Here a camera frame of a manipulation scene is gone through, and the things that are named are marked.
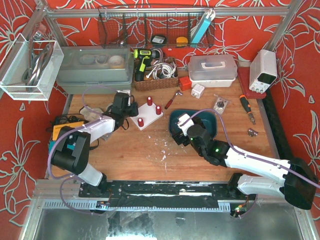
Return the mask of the large red spring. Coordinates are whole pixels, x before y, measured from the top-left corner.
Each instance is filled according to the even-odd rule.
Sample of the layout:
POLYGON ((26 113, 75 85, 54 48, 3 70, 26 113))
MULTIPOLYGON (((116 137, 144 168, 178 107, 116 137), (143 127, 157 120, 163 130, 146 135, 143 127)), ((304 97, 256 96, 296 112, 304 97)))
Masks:
POLYGON ((161 114, 162 114, 162 109, 161 109, 161 107, 160 107, 159 105, 156 106, 156 108, 155 108, 155 113, 156 113, 157 115, 161 115, 161 114))
POLYGON ((138 126, 141 128, 144 126, 144 120, 141 117, 138 118, 137 123, 138 123, 138 126))
POLYGON ((147 98, 147 105, 148 105, 148 106, 152 106, 152 105, 153 105, 153 99, 152 99, 151 96, 149 96, 149 97, 147 98))

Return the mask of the red handled ratchet wrench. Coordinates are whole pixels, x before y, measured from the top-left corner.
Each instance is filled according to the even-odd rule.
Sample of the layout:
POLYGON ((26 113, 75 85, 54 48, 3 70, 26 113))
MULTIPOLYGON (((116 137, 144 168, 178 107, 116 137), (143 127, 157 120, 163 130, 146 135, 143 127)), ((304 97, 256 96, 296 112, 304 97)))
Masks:
POLYGON ((173 103, 174 99, 175 99, 177 96, 182 96, 182 95, 183 95, 183 93, 182 93, 180 90, 178 90, 178 91, 173 95, 173 97, 167 102, 167 104, 165 105, 164 109, 167 110, 167 109, 171 106, 171 104, 173 103))

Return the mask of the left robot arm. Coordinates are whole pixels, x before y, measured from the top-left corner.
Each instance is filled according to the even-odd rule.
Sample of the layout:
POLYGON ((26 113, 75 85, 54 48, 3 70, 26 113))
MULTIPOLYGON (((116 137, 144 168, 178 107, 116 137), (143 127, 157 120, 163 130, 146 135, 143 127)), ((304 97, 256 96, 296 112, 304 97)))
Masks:
POLYGON ((98 188, 101 192, 107 189, 107 177, 89 164, 91 143, 124 126, 128 117, 138 115, 138 103, 133 95, 117 92, 113 103, 96 120, 80 127, 64 126, 48 155, 49 175, 52 166, 68 171, 81 182, 98 188))

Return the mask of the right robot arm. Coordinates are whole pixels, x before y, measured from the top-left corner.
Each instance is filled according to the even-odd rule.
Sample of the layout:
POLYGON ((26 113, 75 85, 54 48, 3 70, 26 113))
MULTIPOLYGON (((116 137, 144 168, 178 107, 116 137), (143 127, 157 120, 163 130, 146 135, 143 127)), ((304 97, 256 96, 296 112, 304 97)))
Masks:
POLYGON ((251 176, 233 174, 228 184, 231 194, 270 195, 283 198, 299 209, 312 208, 318 178, 304 160, 298 157, 275 159, 247 152, 213 139, 199 124, 173 132, 172 138, 178 145, 191 145, 211 165, 252 173, 251 176))

